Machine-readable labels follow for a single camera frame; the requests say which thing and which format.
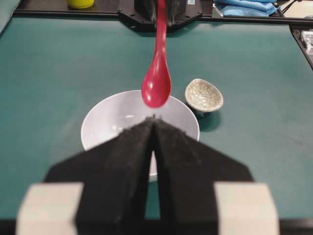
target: yellow container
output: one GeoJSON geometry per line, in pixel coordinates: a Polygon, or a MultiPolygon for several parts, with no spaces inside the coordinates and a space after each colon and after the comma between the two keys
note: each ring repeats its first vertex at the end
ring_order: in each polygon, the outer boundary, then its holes
{"type": "Polygon", "coordinates": [[[73,8],[87,8],[93,5],[94,0],[67,0],[70,7],[73,8]]]}

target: red spoon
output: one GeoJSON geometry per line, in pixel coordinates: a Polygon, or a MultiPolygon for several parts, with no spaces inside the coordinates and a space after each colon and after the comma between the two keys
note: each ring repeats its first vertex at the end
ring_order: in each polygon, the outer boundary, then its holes
{"type": "Polygon", "coordinates": [[[143,101],[152,108],[165,104],[172,90],[166,61],[166,27],[165,0],[158,0],[155,55],[141,87],[143,101]]]}

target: spoon handle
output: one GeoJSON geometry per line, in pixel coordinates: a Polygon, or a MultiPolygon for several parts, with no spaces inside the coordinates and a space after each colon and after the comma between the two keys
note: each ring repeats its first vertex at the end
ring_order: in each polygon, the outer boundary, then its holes
{"type": "Polygon", "coordinates": [[[165,0],[158,0],[155,55],[162,53],[165,56],[165,58],[166,58],[166,29],[167,29],[167,16],[165,0]]]}

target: crackle glaze dish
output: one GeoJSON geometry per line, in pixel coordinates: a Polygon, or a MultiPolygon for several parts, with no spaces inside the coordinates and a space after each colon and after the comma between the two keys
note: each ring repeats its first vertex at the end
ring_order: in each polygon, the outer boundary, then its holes
{"type": "Polygon", "coordinates": [[[211,83],[194,79],[185,91],[187,103],[196,111],[208,113],[219,110],[224,104],[222,93],[211,83]]]}

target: white block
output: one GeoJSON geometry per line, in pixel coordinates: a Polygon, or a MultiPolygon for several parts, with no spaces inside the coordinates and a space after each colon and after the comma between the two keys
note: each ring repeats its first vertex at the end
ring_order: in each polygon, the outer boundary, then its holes
{"type": "Polygon", "coordinates": [[[215,182],[219,235],[278,235],[275,203],[266,184],[215,182]]]}
{"type": "Polygon", "coordinates": [[[76,235],[83,183],[33,184],[17,217],[17,235],[76,235]]]}

